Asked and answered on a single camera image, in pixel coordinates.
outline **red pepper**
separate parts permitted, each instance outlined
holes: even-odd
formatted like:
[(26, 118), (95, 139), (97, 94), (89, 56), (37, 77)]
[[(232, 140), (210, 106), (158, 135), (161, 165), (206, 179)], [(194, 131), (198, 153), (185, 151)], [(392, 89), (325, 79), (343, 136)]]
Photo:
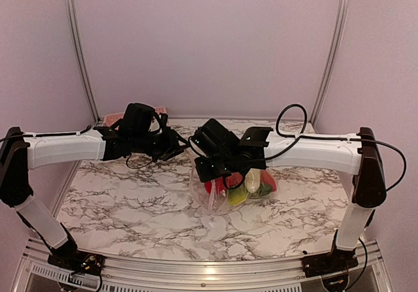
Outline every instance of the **red pepper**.
[[(222, 183), (222, 178), (218, 178), (215, 180), (215, 187), (216, 187), (216, 193), (220, 194), (222, 191), (225, 191), (225, 186)], [(206, 190), (206, 192), (208, 192), (210, 194), (210, 192), (212, 191), (212, 181), (209, 182), (205, 182), (204, 183), (204, 188)]]
[(241, 181), (242, 181), (242, 175), (237, 172), (232, 173), (231, 176), (227, 177), (226, 179), (228, 187), (236, 186)]
[(273, 192), (277, 191), (276, 181), (268, 171), (261, 171), (261, 181), (267, 184), (270, 184), (273, 188)]

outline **metal frame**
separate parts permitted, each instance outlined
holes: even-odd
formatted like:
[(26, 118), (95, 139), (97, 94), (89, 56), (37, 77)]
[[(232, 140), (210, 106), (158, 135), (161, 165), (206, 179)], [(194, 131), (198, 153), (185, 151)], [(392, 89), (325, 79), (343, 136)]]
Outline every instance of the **metal frame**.
[(74, 50), (76, 53), (78, 69), (83, 83), (84, 92), (86, 93), (88, 106), (90, 109), (91, 118), (94, 123), (100, 120), (99, 111), (97, 109), (96, 101), (91, 88), (89, 74), (87, 72), (86, 60), (84, 59), (83, 49), (80, 40), (80, 32), (78, 30), (76, 7), (74, 0), (66, 0), (67, 2), (67, 13), (71, 29), (72, 43), (74, 44)]
[[(83, 88), (86, 93), (86, 98), (88, 101), (88, 106), (89, 106), (89, 110), (91, 113), (91, 117), (93, 121), (97, 123), (100, 120), (100, 114), (99, 114), (99, 110), (97, 108), (97, 104), (94, 98), (93, 89), (91, 88), (86, 61), (84, 59), (82, 43), (80, 40), (80, 32), (78, 30), (75, 2), (74, 0), (66, 0), (66, 1), (67, 1), (67, 12), (68, 12), (68, 17), (69, 17), (70, 29), (71, 29), (71, 36), (72, 36), (72, 41), (74, 44), (74, 50), (76, 52), (78, 68), (80, 70), (80, 74), (82, 77)], [(315, 98), (315, 103), (313, 105), (313, 108), (310, 114), (309, 121), (313, 125), (315, 125), (317, 122), (317, 119), (319, 117), (321, 108), (325, 100), (325, 95), (329, 88), (332, 70), (334, 68), (336, 55), (338, 52), (338, 48), (341, 44), (342, 35), (343, 35), (344, 27), (346, 24), (348, 3), (349, 3), (349, 0), (339, 0), (334, 34), (332, 36), (332, 44), (330, 47), (330, 51), (329, 51), (329, 55), (327, 58), (327, 63), (325, 65), (324, 73), (321, 79), (321, 83), (319, 85), (319, 89)]]
[(319, 85), (319, 90), (316, 96), (315, 103), (311, 110), (310, 122), (312, 123), (312, 125), (315, 125), (318, 120), (319, 114), (321, 112), (325, 100), (325, 96), (327, 94), (327, 90), (329, 88), (332, 70), (334, 69), (338, 48), (341, 45), (342, 35), (344, 33), (344, 27), (346, 25), (348, 3), (349, 0), (340, 0), (338, 4), (337, 19), (335, 22), (334, 34), (332, 36), (332, 44), (329, 50), (328, 60), (325, 65), (325, 70), (322, 76), (321, 84)]
[[(387, 273), (376, 241), (366, 244), (368, 265), (375, 270), (379, 291), (391, 292)], [(144, 287), (149, 291), (268, 291), (294, 286), (320, 277), (306, 278), (302, 270), (304, 256), (264, 259), (257, 261), (165, 261), (105, 254), (104, 286)], [(357, 248), (361, 269), (364, 250)], [(30, 238), (24, 251), (13, 292), (24, 292), (34, 265), (55, 272), (59, 279), (68, 270), (47, 264), (48, 249), (41, 240)], [(76, 276), (83, 281), (83, 276)], [(86, 278), (91, 284), (91, 277)]]

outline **green vegetable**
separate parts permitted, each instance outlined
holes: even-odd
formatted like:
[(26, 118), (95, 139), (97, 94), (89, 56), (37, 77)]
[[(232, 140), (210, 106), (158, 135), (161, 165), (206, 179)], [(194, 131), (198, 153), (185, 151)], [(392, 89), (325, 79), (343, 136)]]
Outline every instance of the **green vegetable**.
[(260, 197), (267, 196), (268, 194), (273, 192), (273, 187), (270, 184), (262, 183), (260, 184), (260, 188), (253, 194), (251, 194), (252, 199), (258, 199)]

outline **vent grille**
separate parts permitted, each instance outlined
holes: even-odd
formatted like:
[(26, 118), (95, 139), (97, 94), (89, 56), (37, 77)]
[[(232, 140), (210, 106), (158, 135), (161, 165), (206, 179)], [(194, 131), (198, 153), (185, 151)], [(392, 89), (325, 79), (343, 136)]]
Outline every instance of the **vent grille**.
[[(50, 268), (47, 265), (33, 264), (32, 271), (33, 274), (37, 274), (44, 278), (51, 279), (53, 281), (59, 281), (65, 284), (68, 284), (69, 273), (65, 270)], [(180, 292), (181, 290), (173, 289), (150, 289), (147, 287), (135, 287), (128, 284), (115, 284), (113, 282), (106, 282), (106, 278), (103, 278), (103, 285), (100, 292)], [(72, 282), (76, 285), (82, 286), (82, 281), (75, 278), (72, 279)], [(235, 289), (231, 292), (302, 292), (302, 287), (300, 284), (289, 284), (281, 285), (277, 287), (270, 287), (268, 289)]]

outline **black bracket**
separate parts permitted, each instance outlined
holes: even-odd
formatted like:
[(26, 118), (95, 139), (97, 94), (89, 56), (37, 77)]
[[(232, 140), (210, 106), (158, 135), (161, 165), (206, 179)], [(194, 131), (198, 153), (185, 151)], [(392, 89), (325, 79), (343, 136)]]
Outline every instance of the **black bracket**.
[(0, 200), (10, 207), (22, 204), (33, 190), (29, 185), (27, 147), (19, 127), (11, 127), (0, 148)]
[(201, 182), (239, 172), (245, 176), (251, 168), (266, 169), (264, 148), (271, 127), (250, 127), (239, 139), (215, 119), (198, 128), (191, 140), (207, 156), (195, 159)]
[(72, 270), (74, 274), (92, 274), (100, 275), (105, 257), (100, 254), (80, 251), (70, 232), (61, 224), (67, 233), (68, 241), (60, 246), (57, 250), (45, 245), (50, 249), (51, 254), (48, 256), (48, 264)]
[(358, 133), (364, 141), (361, 142), (359, 153), (361, 164), (359, 175), (353, 177), (354, 193), (353, 203), (364, 208), (375, 208), (383, 204), (386, 199), (385, 175), (383, 162), (376, 143), (373, 131), (368, 127), (361, 127)]
[(343, 272), (342, 274), (323, 278), (323, 285), (330, 292), (343, 291), (348, 284), (348, 269), (359, 265), (355, 250), (343, 251), (336, 247), (337, 232), (335, 232), (330, 252), (302, 258), (303, 271), (307, 278)]

